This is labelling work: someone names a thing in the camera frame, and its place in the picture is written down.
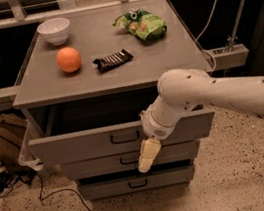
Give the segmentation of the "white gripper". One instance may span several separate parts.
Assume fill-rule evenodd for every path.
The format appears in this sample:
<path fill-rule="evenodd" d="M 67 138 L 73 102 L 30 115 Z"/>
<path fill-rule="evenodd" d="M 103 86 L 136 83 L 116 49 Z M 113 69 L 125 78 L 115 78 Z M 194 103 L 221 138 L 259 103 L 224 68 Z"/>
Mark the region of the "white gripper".
<path fill-rule="evenodd" d="M 184 106 L 168 104 L 158 96 L 148 109 L 140 112 L 141 125 L 149 138 L 142 140 L 138 170 L 146 173 L 150 170 L 160 149 L 161 141 L 168 138 L 175 129 L 178 121 L 196 108 L 195 104 L 186 103 Z"/>

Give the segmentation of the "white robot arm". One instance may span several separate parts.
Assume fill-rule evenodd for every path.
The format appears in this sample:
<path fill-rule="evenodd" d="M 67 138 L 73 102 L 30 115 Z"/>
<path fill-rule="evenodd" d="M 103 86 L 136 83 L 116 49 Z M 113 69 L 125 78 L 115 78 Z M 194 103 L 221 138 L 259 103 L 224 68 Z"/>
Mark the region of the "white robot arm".
<path fill-rule="evenodd" d="M 264 119 L 264 76 L 213 78 L 200 69 L 169 70 L 157 82 L 158 97 L 141 112 L 146 134 L 140 147 L 138 170 L 148 172 L 162 140 L 197 105 L 211 105 Z"/>

